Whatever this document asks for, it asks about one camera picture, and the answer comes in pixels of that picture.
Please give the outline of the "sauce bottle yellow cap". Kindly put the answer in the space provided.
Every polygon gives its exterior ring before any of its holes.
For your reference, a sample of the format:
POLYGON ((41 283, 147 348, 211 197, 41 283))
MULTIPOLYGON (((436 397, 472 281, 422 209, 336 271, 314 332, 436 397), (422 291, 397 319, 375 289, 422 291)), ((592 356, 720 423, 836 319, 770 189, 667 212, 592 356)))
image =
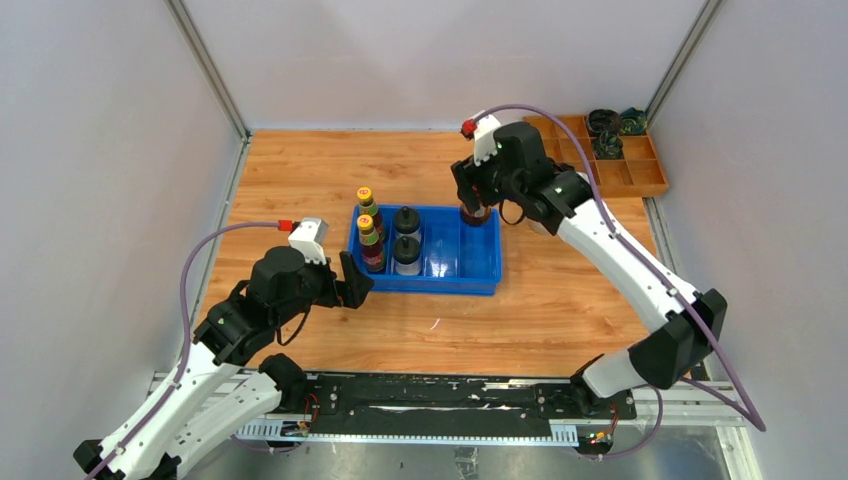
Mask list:
POLYGON ((386 239, 386 232, 384 230, 383 216, 378 203, 374 199, 372 189, 367 186, 362 186, 357 190, 356 195, 359 203, 360 214, 367 214, 372 218, 374 227, 378 232, 380 239, 384 241, 386 239))
POLYGON ((356 226, 361 249, 361 255, 368 272, 381 273, 386 268, 383 242, 371 215, 361 214, 357 217, 356 226))

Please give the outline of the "white lid sauce jar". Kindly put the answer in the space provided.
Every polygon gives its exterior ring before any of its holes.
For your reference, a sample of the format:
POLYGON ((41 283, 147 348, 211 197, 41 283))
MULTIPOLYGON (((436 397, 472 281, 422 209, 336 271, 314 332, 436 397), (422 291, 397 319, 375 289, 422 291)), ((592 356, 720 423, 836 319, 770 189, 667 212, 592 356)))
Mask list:
POLYGON ((491 216, 491 208, 484 206, 472 212, 465 205, 459 208, 460 219, 471 227, 485 225, 491 216))

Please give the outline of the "black cap spice shaker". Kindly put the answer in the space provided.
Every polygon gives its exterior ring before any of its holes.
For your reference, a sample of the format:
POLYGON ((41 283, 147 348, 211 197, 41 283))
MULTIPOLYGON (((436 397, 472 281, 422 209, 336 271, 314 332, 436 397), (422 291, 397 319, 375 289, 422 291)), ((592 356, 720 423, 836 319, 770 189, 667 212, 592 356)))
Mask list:
POLYGON ((410 237, 421 242, 421 216, 415 208, 400 207, 393 217, 393 226, 398 238, 410 237))
POLYGON ((395 274, 418 276, 422 270, 420 241, 412 236, 397 238, 393 244, 392 258, 395 274))

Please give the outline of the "blue plastic divided bin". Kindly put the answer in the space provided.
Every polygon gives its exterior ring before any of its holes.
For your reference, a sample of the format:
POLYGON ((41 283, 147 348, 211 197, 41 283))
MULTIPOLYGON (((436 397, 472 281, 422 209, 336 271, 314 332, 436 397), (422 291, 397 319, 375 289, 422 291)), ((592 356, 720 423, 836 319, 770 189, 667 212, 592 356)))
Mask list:
POLYGON ((420 217, 421 255, 418 275, 395 272, 391 247, 399 205, 382 204, 387 233, 385 268, 371 273, 375 292, 492 296, 503 276, 500 220, 482 226, 462 221, 457 206, 414 205, 420 217))

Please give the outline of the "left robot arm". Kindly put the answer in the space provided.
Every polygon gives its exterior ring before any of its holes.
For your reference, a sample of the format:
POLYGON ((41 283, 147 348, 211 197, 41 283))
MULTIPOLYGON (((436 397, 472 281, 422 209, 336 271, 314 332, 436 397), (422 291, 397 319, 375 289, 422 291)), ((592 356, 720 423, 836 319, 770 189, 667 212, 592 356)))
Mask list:
POLYGON ((268 250, 226 300, 195 329, 179 364, 115 432, 86 440, 73 457, 89 479, 181 479, 239 428, 275 408, 298 411, 306 374, 289 357, 266 358, 240 386, 210 408, 203 405, 281 329, 315 307, 359 308, 374 286, 351 253, 340 254, 344 277, 327 260, 309 262, 291 246, 268 250))

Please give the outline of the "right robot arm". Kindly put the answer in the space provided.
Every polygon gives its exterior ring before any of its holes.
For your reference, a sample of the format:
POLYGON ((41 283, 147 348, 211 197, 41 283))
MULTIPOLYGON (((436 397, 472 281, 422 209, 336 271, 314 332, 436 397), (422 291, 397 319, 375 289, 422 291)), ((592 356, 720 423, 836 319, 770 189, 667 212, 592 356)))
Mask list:
POLYGON ((710 355, 727 310, 715 289, 699 291, 653 257, 622 228, 593 193, 586 174, 550 158, 540 132, 527 122, 501 124, 489 115, 470 119, 463 136, 474 150, 452 174, 464 208, 477 214, 505 201, 588 258, 622 293, 649 334, 602 355, 571 380, 571 403, 596 417, 611 396, 642 384, 673 386, 710 355))

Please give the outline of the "silver lid clear jar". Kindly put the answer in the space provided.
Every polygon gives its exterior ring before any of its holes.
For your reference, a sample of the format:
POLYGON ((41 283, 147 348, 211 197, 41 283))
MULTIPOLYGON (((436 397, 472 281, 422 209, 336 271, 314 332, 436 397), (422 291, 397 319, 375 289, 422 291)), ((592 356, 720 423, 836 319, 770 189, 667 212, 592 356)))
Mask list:
POLYGON ((539 235, 546 235, 546 236, 556 236, 556 235, 557 235, 557 231, 554 231, 553 233, 551 233, 551 232, 550 232, 550 231, 546 228, 546 226, 545 226, 544 224, 540 223, 540 222, 533 221, 533 220, 528 220, 528 221, 527 221, 527 223, 528 223, 528 225, 529 225, 530 229, 531 229, 533 232, 535 232, 535 233, 537 233, 537 234, 539 234, 539 235))

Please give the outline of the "green patterned rolled cloth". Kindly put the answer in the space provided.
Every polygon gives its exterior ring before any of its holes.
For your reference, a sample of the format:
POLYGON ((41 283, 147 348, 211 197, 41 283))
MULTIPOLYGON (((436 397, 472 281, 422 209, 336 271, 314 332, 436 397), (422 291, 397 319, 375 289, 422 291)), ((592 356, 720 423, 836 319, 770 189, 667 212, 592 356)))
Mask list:
POLYGON ((620 160, 624 158, 623 141, 608 131, 599 133, 592 139, 594 156, 598 160, 620 160))

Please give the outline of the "black rolled item in tray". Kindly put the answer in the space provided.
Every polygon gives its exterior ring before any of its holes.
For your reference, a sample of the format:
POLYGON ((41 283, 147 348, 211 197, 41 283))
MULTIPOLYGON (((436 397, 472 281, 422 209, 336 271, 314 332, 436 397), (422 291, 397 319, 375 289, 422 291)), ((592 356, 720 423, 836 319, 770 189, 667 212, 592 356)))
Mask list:
POLYGON ((591 137, 602 133, 617 135, 622 128, 622 118, 615 110, 595 109, 586 116, 586 128, 591 137))

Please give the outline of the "wooden divided tray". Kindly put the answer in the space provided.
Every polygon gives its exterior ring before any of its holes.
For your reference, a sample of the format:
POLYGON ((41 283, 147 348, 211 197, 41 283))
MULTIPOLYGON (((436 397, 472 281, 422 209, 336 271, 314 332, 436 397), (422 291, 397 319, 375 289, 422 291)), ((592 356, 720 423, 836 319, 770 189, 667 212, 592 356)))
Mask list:
MULTIPOLYGON (((545 150, 558 163, 565 163, 579 172, 585 170, 578 147, 551 120, 529 115, 524 118, 541 134, 545 150)), ((617 157, 603 155, 595 145, 585 115, 563 115, 560 120, 572 131, 583 148, 594 178, 603 196, 609 198, 658 197, 669 188, 665 170, 649 133, 625 135, 617 157)))

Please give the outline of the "dark green rolled cloth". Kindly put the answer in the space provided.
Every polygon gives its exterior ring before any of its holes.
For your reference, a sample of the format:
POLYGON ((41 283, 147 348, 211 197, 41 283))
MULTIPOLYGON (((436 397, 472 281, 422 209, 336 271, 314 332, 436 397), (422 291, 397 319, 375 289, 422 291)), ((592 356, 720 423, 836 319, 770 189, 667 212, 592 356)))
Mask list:
POLYGON ((645 110, 630 107, 619 113, 621 136, 644 135, 648 129, 648 118, 645 110))

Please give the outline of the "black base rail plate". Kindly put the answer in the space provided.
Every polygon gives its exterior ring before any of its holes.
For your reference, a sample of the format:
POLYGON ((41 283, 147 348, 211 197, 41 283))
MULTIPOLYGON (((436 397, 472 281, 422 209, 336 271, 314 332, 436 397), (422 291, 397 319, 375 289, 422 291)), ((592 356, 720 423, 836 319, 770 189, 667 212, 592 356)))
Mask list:
POLYGON ((635 419, 625 390, 582 414, 565 378, 311 372, 304 395, 237 432, 241 440, 578 446, 635 419))

